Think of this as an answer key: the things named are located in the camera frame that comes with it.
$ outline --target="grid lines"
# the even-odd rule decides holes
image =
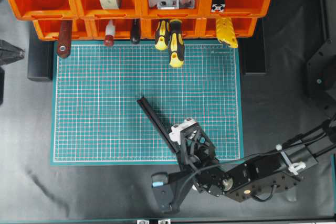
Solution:
[[[240,158],[236,57],[236,49],[216,41],[186,41],[183,67],[172,68],[151,41],[113,47],[74,41],[67,59],[55,54],[52,163],[175,162],[136,103],[141,96],[167,129],[193,117],[219,160]]]

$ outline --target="robotic arm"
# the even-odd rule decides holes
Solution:
[[[172,126],[168,133],[144,97],[138,104],[176,155],[180,167],[177,173],[152,175],[152,190],[162,212],[178,212],[192,188],[237,202],[249,198],[268,201],[274,193],[297,186],[303,179],[300,173],[318,164],[321,156],[331,154],[336,148],[335,115],[313,130],[277,145],[275,150],[239,159],[245,162],[224,171],[221,166],[230,162],[219,163],[215,146],[194,119]],[[331,145],[313,153],[310,146],[326,137]],[[259,195],[265,193],[269,196],[261,199]]]

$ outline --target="screw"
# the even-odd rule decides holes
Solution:
[[[60,46],[59,47],[59,50],[62,51],[62,52],[65,51],[65,49],[67,49],[65,46]]]

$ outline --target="yellow screwdriver handle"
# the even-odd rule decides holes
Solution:
[[[238,41],[231,18],[225,17],[216,19],[216,36],[220,43],[226,43],[232,48],[238,47]]]
[[[181,32],[182,21],[173,19],[170,21],[171,39],[169,45],[170,63],[173,68],[180,68],[184,62],[184,44]]]
[[[170,28],[167,20],[160,20],[155,31],[155,47],[157,50],[165,50],[169,44]]]

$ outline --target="metal bracket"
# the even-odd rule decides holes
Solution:
[[[149,220],[137,220],[136,224],[149,224]]]
[[[162,0],[157,4],[158,9],[170,10],[179,9],[179,0]]]
[[[307,95],[329,117],[336,113],[336,89],[330,88],[323,73],[324,69],[336,60],[335,53],[335,45],[331,39],[327,39],[306,63]]]
[[[157,222],[157,224],[170,224],[170,219],[158,220]]]

